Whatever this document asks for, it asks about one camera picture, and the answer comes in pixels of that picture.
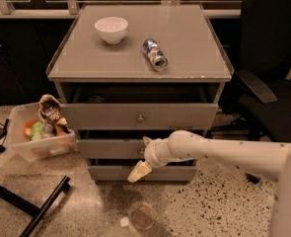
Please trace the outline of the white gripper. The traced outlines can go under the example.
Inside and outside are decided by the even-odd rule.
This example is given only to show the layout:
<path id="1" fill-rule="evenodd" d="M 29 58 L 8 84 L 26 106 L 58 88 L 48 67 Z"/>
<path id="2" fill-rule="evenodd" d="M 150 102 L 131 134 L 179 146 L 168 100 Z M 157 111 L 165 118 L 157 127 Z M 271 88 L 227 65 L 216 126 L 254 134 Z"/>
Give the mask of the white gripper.
<path id="1" fill-rule="evenodd" d="M 169 139 L 151 139 L 143 137 L 145 144 L 144 158 L 140 160 L 129 174 L 127 180 L 135 183 L 152 172 L 152 167 L 159 168 L 166 166 L 170 162 L 171 153 L 169 149 Z"/>

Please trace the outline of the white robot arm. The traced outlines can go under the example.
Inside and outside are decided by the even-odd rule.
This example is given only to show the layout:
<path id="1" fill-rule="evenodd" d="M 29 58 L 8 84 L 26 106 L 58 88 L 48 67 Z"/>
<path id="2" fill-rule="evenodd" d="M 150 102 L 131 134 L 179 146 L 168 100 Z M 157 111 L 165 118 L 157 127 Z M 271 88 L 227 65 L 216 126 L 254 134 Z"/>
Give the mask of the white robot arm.
<path id="1" fill-rule="evenodd" d="M 144 158 L 129 174 L 130 183 L 171 162 L 206 157 L 237 166 L 278 184 L 269 237 L 291 237 L 291 143 L 209 139 L 186 130 L 176 130 L 164 139 L 145 136 L 143 141 Z"/>

